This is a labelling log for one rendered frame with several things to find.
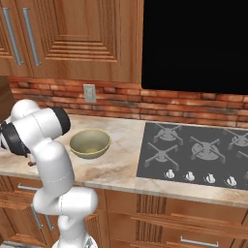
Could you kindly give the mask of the wide wooden drawer front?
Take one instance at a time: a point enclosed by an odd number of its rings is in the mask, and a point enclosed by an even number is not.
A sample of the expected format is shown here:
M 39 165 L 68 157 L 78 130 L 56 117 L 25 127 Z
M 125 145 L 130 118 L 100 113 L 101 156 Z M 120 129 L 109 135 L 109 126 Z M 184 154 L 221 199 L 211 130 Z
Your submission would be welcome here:
M 108 211 L 173 216 L 248 228 L 248 209 L 106 190 Z
M 108 213 L 110 248 L 211 248 L 180 242 L 219 242 L 219 248 L 248 248 L 248 231 L 217 228 L 150 216 Z

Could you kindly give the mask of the grey gas hob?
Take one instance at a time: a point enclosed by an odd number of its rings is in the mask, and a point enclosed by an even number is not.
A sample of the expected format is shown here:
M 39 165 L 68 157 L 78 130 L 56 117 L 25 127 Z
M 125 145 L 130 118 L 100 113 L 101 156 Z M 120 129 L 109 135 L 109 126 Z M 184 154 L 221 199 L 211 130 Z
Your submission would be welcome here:
M 166 177 L 168 170 L 174 178 Z M 194 181 L 186 179 L 189 171 Z M 206 181 L 210 173 L 214 183 Z M 248 191 L 248 130 L 147 122 L 137 176 Z

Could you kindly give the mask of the small wooden drawer front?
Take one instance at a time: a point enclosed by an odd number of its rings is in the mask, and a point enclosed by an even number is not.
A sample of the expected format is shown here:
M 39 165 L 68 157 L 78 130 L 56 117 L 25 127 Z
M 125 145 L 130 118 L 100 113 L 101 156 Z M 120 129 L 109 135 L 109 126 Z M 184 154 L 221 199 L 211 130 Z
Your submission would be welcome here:
M 18 189 L 17 188 L 18 183 L 21 183 L 22 185 L 29 187 L 36 187 L 36 188 L 43 187 L 43 183 L 41 180 L 23 178 L 23 177 L 13 177 L 13 176 L 10 176 L 9 180 L 10 180 L 10 186 L 9 186 L 8 194 L 13 196 L 33 198 L 36 193 L 35 191 Z

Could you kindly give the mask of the narrow wooden wall cupboard door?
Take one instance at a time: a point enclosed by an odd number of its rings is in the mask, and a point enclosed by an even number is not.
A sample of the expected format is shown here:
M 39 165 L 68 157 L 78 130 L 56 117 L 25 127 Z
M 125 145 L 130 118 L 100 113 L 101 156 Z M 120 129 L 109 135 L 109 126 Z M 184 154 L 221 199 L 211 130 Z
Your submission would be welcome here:
M 10 18 L 23 65 L 18 66 L 2 8 L 10 8 Z M 0 0 L 0 76 L 31 77 L 32 66 L 25 43 L 16 0 Z

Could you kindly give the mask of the wide wooden wall cupboard door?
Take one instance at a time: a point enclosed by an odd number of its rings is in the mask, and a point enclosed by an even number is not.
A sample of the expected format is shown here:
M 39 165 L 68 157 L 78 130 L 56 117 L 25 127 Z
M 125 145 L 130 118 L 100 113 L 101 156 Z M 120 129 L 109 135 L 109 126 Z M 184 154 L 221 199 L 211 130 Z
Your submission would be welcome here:
M 16 0 L 35 78 L 141 82 L 143 0 Z M 36 67 L 22 8 L 29 15 Z

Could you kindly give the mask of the grey wall socket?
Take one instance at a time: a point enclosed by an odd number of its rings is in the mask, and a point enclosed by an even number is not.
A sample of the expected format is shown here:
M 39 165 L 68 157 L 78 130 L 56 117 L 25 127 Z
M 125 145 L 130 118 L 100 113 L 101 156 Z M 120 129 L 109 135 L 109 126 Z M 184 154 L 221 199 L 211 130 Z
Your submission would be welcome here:
M 84 98 L 86 103 L 96 103 L 96 91 L 94 84 L 83 85 Z

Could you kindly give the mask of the dark wooden side panel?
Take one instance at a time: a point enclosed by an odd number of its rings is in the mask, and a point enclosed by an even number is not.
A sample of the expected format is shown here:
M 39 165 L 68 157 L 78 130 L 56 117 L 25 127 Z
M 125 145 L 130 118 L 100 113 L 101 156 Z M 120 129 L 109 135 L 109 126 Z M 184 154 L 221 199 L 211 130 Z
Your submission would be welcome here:
M 0 123 L 10 115 L 14 103 L 15 100 L 7 78 L 0 76 Z

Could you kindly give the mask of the black range hood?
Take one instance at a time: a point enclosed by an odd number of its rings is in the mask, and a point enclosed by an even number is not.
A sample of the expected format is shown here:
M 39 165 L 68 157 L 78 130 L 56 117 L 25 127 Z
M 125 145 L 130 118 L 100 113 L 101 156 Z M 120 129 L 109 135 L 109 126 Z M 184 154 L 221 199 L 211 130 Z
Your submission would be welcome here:
M 141 87 L 248 95 L 248 0 L 144 0 Z

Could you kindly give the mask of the olive yellow bowl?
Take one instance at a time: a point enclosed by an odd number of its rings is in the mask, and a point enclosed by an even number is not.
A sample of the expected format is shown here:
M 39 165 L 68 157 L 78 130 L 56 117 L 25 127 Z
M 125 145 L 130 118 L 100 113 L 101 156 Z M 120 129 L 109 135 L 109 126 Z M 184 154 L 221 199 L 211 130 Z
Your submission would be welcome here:
M 82 159 L 96 159 L 108 149 L 111 139 L 108 133 L 100 129 L 86 129 L 72 136 L 70 149 Z

